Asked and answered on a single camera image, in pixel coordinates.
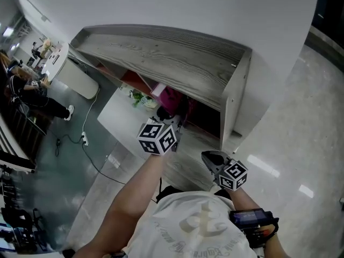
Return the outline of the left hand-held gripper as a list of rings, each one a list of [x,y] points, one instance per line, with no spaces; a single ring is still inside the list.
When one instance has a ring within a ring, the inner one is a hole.
[[[145,153],[165,155],[168,151],[177,151],[181,137],[179,127],[174,129],[171,124],[156,122],[149,118],[142,124],[137,140]]]

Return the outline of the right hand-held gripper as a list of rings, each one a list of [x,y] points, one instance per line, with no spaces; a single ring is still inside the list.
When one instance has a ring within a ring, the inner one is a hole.
[[[248,169],[222,151],[209,150],[201,158],[221,188],[236,191],[247,181]]]

